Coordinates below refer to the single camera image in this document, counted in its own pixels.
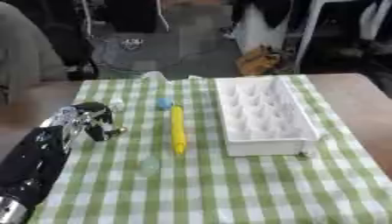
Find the yellow plastic corn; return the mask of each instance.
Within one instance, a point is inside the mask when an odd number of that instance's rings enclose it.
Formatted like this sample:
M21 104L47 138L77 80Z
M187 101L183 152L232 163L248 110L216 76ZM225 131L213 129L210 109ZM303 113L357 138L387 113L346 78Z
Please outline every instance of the yellow plastic corn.
M171 146L179 155L183 154L186 149L184 110L177 105L171 107Z

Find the white tray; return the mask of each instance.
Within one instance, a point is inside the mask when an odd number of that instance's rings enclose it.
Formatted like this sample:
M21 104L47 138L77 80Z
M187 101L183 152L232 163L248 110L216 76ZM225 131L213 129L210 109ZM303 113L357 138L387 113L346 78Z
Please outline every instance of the white tray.
M319 134L279 76L216 79L231 157L312 154Z

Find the cable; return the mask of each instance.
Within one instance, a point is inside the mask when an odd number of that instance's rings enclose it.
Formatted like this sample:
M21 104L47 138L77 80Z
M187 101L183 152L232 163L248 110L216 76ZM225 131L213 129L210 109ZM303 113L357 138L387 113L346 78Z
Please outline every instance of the cable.
M5 104L8 104L9 90L8 87L0 85L0 95L3 97Z
M376 65L378 67L381 67L382 69L384 69L388 73L392 74L392 69L387 67L387 66L384 66L382 63L380 63L380 62L378 62L378 61L376 61L374 59L370 63L373 64L373 65Z
M104 39L97 39L97 40L100 40L100 41L104 42L104 45L105 45L105 46L103 47L103 51L102 51L102 53L101 53L101 55L104 55L105 52L107 51L108 41L106 41L106 40L104 40ZM169 67L178 66L178 65L180 65L181 63L183 63L184 60L186 60L187 58L189 58L189 57L191 57L191 56L203 55L203 54L207 54L207 53L216 52L216 51L219 50L219 49L223 46L223 44L225 44L225 43L227 43L227 42L225 42L225 41L222 40L220 43L218 43L217 45L215 45L215 47L213 47L212 49L208 49L208 50L201 51L201 52L191 52L191 53L188 53L188 54L184 55L183 57L181 57L181 58L180 58L179 60L177 60L176 62L171 63L171 64L168 64L168 65L164 65L164 66L161 66L161 67L158 67L158 68L155 69L155 70L162 71L162 70L165 70L165 69L167 69L167 68L169 68ZM127 73L127 74L128 74L128 73L137 73L137 74L142 74L142 73L147 73L147 72L150 72L150 71L151 71L151 70L134 70L134 69L124 69L124 68L115 67L115 66L111 65L110 63L106 62L105 59L104 59L102 56L101 56L100 58L101 58L100 63L96 63L98 67L107 68L107 69L109 69L109 70L113 70L113 71L116 71L116 72L118 72L118 73Z

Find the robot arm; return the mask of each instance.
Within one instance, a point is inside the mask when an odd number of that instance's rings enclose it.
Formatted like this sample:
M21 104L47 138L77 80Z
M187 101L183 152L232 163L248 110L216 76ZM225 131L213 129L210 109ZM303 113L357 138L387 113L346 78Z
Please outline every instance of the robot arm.
M26 223L61 174L74 139L83 130L95 141L126 131L112 124L109 107L85 102L61 108L27 134L0 164L0 224Z

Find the gingham tablecloth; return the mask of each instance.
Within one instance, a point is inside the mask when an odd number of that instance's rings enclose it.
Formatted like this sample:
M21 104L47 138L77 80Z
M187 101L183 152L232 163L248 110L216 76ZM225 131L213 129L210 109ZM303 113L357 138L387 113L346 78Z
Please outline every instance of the gingham tablecloth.
M31 223L392 223L391 182L303 76L284 77L324 137L313 158L227 157L214 80L85 81L75 102L121 97L106 143L78 137ZM170 112L184 105L188 148L175 157ZM139 163L158 158L149 178Z

